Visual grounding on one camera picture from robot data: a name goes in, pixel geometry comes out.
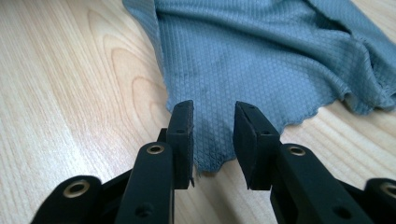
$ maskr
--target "cloth fold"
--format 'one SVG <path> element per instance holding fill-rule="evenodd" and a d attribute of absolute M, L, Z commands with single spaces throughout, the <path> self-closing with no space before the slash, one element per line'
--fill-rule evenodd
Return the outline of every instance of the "cloth fold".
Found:
<path fill-rule="evenodd" d="M 194 162 L 235 158 L 233 107 L 256 105 L 282 132 L 334 100 L 396 106 L 396 47 L 347 0 L 123 0 L 155 48 L 167 108 L 194 101 Z"/>

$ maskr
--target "fabric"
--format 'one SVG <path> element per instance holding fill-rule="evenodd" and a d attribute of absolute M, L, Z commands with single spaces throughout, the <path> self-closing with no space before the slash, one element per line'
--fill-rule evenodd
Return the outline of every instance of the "fabric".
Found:
<path fill-rule="evenodd" d="M 396 105 L 396 48 L 347 0 L 123 4 L 155 48 L 167 108 L 194 101 L 199 171 L 235 158 L 236 101 L 256 105 L 280 132 L 336 99 L 363 115 Z"/>

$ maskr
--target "wood grain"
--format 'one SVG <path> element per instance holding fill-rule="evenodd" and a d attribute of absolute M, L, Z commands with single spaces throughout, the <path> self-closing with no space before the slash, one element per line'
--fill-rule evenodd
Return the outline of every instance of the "wood grain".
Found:
<path fill-rule="evenodd" d="M 396 42 L 393 0 L 354 3 Z M 134 165 L 170 118 L 149 39 L 118 1 L 0 1 L 0 223 L 26 223 L 62 181 L 103 182 Z M 396 179 L 396 115 L 336 102 L 283 142 L 310 147 L 362 188 Z M 237 161 L 176 193 L 176 223 L 275 223 L 269 194 L 248 191 Z"/>

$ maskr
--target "blue cloth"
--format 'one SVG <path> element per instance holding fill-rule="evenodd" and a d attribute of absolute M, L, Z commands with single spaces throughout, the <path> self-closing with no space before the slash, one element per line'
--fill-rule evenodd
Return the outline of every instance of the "blue cloth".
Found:
<path fill-rule="evenodd" d="M 194 162 L 235 158 L 235 101 L 282 132 L 334 100 L 396 105 L 396 48 L 347 0 L 123 0 L 155 48 L 168 109 L 194 101 Z"/>

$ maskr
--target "wooden table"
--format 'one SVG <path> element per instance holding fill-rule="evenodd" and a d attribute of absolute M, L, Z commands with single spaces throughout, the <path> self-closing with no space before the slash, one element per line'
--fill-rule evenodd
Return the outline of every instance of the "wooden table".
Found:
<path fill-rule="evenodd" d="M 394 42 L 396 2 L 354 0 Z M 120 0 L 0 1 L 0 223 L 27 223 L 62 181 L 103 182 L 134 166 L 170 118 L 153 47 Z M 396 179 L 396 115 L 339 102 L 290 126 L 339 179 Z M 237 161 L 176 192 L 176 223 L 274 223 L 268 192 Z"/>

